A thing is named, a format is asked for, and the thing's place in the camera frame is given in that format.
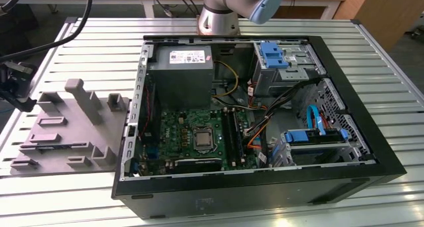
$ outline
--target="motherboard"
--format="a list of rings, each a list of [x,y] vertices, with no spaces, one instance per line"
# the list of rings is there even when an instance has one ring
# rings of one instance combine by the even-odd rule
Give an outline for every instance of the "motherboard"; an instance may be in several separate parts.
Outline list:
[[[235,123],[229,124],[225,121],[231,115]],[[162,112],[159,143],[141,147],[141,174],[254,169],[257,158],[253,152],[243,151],[241,140],[247,125],[243,110]]]

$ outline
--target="power supply label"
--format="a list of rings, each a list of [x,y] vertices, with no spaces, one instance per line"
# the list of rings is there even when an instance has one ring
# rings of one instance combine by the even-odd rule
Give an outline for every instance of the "power supply label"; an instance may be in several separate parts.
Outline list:
[[[171,51],[169,64],[206,63],[205,51]]]

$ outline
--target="floor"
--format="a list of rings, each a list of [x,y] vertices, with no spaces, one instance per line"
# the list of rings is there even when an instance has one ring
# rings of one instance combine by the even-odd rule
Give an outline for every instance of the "floor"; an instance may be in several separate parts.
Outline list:
[[[39,25],[37,29],[26,33],[33,46],[51,42],[66,17],[81,17],[83,12],[83,5],[58,5],[58,12],[55,14],[51,14],[47,6],[42,4],[31,5],[30,8]],[[186,7],[182,5],[169,8],[169,10],[175,17],[193,17],[190,11],[186,11]],[[154,6],[154,14],[157,17],[166,17],[157,5]],[[143,10],[139,5],[94,4],[90,17],[143,17]],[[411,40],[405,35],[397,42],[389,55],[419,91],[424,92],[424,43]],[[45,53],[39,53],[31,56],[26,62],[39,65],[43,56]],[[5,102],[0,102],[0,131],[5,126],[10,114],[11,106]]]

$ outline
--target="blue drive bay latch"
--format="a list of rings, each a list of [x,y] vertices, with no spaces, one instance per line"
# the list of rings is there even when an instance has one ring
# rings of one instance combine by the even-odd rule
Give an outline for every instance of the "blue drive bay latch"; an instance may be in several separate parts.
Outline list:
[[[283,52],[274,42],[259,43],[259,54],[263,58],[266,68],[279,69],[289,66],[283,58]]]

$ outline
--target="cpu socket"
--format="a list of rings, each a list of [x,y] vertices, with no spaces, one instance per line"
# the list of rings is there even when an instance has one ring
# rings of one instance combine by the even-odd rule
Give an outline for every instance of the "cpu socket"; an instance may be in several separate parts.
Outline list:
[[[207,153],[213,149],[213,129],[210,127],[193,128],[194,150]]]

